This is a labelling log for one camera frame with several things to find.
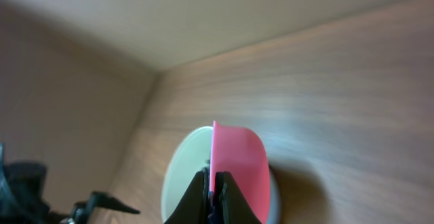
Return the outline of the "white bowl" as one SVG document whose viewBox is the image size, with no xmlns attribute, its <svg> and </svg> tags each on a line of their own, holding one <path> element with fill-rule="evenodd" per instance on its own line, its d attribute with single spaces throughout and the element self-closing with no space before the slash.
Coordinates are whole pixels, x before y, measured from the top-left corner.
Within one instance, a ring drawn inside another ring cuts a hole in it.
<svg viewBox="0 0 434 224">
<path fill-rule="evenodd" d="M 177 146 L 167 167 L 161 191 L 161 218 L 175 211 L 196 172 L 209 166 L 213 127 L 190 132 Z"/>
</svg>

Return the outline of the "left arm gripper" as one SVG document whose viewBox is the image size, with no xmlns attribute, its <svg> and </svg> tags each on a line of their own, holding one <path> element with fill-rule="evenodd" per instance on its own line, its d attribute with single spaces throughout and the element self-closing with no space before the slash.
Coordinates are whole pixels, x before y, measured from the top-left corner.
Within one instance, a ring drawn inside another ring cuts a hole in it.
<svg viewBox="0 0 434 224">
<path fill-rule="evenodd" d="M 87 201 L 76 202 L 70 216 L 53 211 L 43 199 L 47 167 L 39 162 L 5 163 L 1 146 L 1 224 L 69 223 L 87 224 L 96 208 L 140 214 L 108 193 L 94 191 Z"/>
</svg>

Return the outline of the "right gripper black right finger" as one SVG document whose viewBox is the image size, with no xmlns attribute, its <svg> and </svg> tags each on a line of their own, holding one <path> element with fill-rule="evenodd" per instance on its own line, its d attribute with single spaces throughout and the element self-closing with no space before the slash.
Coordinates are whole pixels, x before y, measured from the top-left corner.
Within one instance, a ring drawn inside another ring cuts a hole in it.
<svg viewBox="0 0 434 224">
<path fill-rule="evenodd" d="M 261 224 L 230 172 L 217 172 L 213 224 Z"/>
</svg>

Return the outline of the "white digital kitchen scale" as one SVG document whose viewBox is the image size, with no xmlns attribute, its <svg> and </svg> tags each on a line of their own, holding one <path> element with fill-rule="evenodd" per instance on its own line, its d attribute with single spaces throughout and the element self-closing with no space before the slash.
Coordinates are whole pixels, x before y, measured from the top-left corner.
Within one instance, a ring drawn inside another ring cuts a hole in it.
<svg viewBox="0 0 434 224">
<path fill-rule="evenodd" d="M 281 195 L 275 174 L 271 168 L 270 172 L 270 205 L 267 224 L 279 224 L 281 218 Z"/>
</svg>

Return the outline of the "pink scoop with blue handle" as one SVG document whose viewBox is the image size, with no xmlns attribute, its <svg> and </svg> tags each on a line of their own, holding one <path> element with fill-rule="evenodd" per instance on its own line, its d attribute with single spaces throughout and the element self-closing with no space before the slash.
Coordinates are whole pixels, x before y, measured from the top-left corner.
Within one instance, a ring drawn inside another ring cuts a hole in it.
<svg viewBox="0 0 434 224">
<path fill-rule="evenodd" d="M 249 128 L 213 124 L 210 190 L 217 192 L 216 174 L 230 172 L 242 197 L 260 223 L 266 223 L 271 203 L 267 154 Z"/>
</svg>

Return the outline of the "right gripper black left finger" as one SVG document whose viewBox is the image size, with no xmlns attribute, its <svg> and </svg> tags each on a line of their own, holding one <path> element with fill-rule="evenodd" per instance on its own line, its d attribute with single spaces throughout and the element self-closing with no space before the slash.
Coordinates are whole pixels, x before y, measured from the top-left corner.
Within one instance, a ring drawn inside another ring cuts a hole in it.
<svg viewBox="0 0 434 224">
<path fill-rule="evenodd" d="M 208 222 L 208 168 L 198 171 L 177 207 L 164 224 L 206 224 Z"/>
</svg>

